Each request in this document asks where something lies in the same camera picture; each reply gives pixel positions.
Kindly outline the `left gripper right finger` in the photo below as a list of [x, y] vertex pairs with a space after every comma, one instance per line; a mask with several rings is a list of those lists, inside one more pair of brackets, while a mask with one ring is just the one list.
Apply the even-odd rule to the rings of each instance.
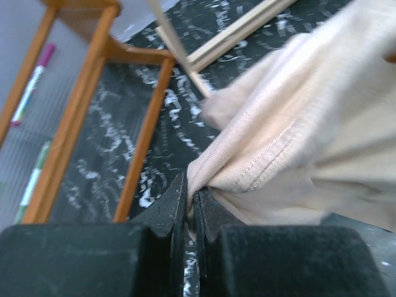
[[249, 226], [194, 194], [201, 296], [388, 296], [366, 243], [343, 226]]

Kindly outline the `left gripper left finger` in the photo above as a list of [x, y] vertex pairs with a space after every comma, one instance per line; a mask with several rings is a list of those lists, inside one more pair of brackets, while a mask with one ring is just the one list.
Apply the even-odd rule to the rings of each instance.
[[187, 178], [126, 223], [14, 225], [2, 296], [182, 296]]

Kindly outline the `beige t shirt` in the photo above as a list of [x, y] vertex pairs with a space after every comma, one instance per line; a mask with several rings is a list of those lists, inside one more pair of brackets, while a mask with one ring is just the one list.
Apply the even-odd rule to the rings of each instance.
[[395, 2], [353, 1], [204, 100], [219, 135], [187, 169], [253, 225], [337, 213], [395, 230]]

